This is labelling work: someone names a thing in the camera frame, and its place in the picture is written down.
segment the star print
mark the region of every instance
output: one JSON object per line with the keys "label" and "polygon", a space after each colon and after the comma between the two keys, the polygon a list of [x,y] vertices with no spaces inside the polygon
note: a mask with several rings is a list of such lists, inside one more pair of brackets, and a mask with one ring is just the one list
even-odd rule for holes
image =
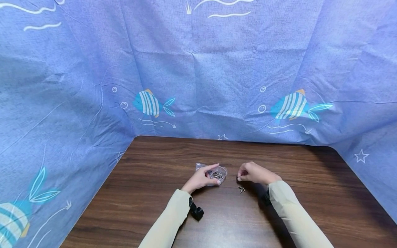
{"label": "star print", "polygon": [[124,154],[124,152],[119,152],[119,155],[116,158],[117,163],[120,161],[120,158],[122,157],[123,154]]}
{"label": "star print", "polygon": [[369,154],[365,154],[362,152],[362,149],[360,151],[360,153],[355,153],[354,154],[357,157],[357,161],[356,163],[363,161],[365,163],[365,158],[369,156]]}
{"label": "star print", "polygon": [[228,138],[225,137],[225,134],[223,135],[218,135],[219,139],[218,140],[227,140]]}

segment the sleeve cuff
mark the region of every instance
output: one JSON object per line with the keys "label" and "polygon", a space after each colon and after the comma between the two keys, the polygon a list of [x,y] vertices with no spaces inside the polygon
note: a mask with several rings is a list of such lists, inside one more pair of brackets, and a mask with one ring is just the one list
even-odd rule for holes
{"label": "sleeve cuff", "polygon": [[293,203],[300,204],[295,193],[292,191],[291,187],[284,181],[276,181],[274,183],[270,183],[269,187],[269,195],[270,201],[278,202],[280,204],[285,203]]}

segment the wrist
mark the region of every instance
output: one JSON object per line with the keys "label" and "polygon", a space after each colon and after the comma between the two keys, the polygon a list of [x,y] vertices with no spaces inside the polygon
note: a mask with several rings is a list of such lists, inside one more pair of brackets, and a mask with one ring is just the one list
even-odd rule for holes
{"label": "wrist", "polygon": [[194,192],[194,189],[188,183],[185,183],[185,185],[181,188],[181,191],[185,191],[191,195]]}
{"label": "wrist", "polygon": [[277,182],[277,181],[282,181],[282,180],[283,179],[279,175],[274,174],[274,175],[266,176],[266,177],[262,178],[262,183],[266,184],[266,185],[269,185],[271,183],[274,183],[274,182]]}

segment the hand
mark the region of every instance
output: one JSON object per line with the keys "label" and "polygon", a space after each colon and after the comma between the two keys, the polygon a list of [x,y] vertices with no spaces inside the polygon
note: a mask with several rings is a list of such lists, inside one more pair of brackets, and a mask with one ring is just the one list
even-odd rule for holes
{"label": "hand", "polygon": [[264,183],[266,185],[281,181],[281,177],[254,162],[243,163],[237,173],[237,180]]}
{"label": "hand", "polygon": [[202,188],[206,185],[220,185],[221,182],[217,179],[211,179],[208,171],[215,169],[219,164],[208,165],[198,169],[193,176],[185,183],[181,190],[192,194],[196,189]]}

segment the pile of screws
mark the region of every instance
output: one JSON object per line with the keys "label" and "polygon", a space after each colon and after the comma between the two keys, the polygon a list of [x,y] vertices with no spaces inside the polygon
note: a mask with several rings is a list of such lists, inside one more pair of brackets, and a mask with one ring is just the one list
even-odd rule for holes
{"label": "pile of screws", "polygon": [[222,173],[220,173],[220,172],[214,172],[214,173],[212,174],[212,177],[215,178],[215,179],[218,179],[218,180],[220,180],[220,181],[222,181],[222,179],[223,179],[223,175],[222,175]]}
{"label": "pile of screws", "polygon": [[240,189],[240,194],[244,191],[245,192],[245,188],[243,188],[242,186],[239,186]]}

